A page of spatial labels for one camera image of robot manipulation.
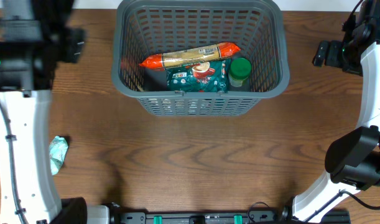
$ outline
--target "green clamp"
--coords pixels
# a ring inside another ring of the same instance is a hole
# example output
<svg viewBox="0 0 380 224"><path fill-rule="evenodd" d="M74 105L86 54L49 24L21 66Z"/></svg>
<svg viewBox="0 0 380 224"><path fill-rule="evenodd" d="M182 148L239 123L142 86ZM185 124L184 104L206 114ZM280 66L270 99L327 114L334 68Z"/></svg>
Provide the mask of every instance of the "green clamp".
<svg viewBox="0 0 380 224"><path fill-rule="evenodd" d="M162 217L154 217L154 224L162 224Z"/></svg>
<svg viewBox="0 0 380 224"><path fill-rule="evenodd" d="M242 224L242 215L235 215L234 216L234 224Z"/></svg>

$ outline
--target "green bottle cap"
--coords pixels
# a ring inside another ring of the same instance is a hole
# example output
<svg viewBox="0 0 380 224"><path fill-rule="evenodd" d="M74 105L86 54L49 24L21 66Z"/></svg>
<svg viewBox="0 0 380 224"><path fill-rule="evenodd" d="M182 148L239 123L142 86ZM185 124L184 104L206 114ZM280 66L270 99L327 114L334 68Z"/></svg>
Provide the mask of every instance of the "green bottle cap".
<svg viewBox="0 0 380 224"><path fill-rule="evenodd" d="M235 80L245 80L252 72L251 63L245 58L235 59L229 68L229 75Z"/></svg>

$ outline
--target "orange wrapped sausage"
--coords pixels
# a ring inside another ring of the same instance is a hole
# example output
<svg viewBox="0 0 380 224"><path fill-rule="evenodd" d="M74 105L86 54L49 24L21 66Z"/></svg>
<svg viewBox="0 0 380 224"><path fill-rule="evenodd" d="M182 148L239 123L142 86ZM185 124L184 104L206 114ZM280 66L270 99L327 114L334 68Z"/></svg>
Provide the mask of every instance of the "orange wrapped sausage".
<svg viewBox="0 0 380 224"><path fill-rule="evenodd" d="M190 50L151 55L145 59L140 66L158 69L195 65L202 62L228 58L240 50L241 49L233 43L223 42Z"/></svg>

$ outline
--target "printed label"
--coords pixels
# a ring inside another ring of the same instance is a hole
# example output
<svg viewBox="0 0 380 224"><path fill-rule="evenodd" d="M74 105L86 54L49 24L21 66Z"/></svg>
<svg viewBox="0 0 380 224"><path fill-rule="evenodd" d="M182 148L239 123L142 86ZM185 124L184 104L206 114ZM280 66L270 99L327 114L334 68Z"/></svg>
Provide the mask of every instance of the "printed label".
<svg viewBox="0 0 380 224"><path fill-rule="evenodd" d="M229 83L230 83L233 87L241 87L242 84L244 83L244 82L241 81L241 80L235 80L235 79L233 79L231 76L229 76L228 79L229 79Z"/></svg>
<svg viewBox="0 0 380 224"><path fill-rule="evenodd" d="M173 74L173 78L185 78L187 77L187 72L179 72L176 74Z"/></svg>
<svg viewBox="0 0 380 224"><path fill-rule="evenodd" d="M209 49L200 49L199 53L200 54L213 54L216 51L217 51L217 47L213 47L213 48L209 48Z"/></svg>

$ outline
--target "gray plastic basket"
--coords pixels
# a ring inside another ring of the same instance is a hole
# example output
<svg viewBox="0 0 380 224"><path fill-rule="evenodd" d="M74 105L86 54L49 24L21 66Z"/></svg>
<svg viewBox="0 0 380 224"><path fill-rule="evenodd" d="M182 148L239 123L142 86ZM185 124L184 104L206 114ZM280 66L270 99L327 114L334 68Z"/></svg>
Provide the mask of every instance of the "gray plastic basket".
<svg viewBox="0 0 380 224"><path fill-rule="evenodd" d="M166 91L166 72L138 66L152 54L220 42L234 42L252 63L248 91ZM111 73L115 87L151 114L245 114L288 86L282 13L271 0L124 0L118 7Z"/></svg>

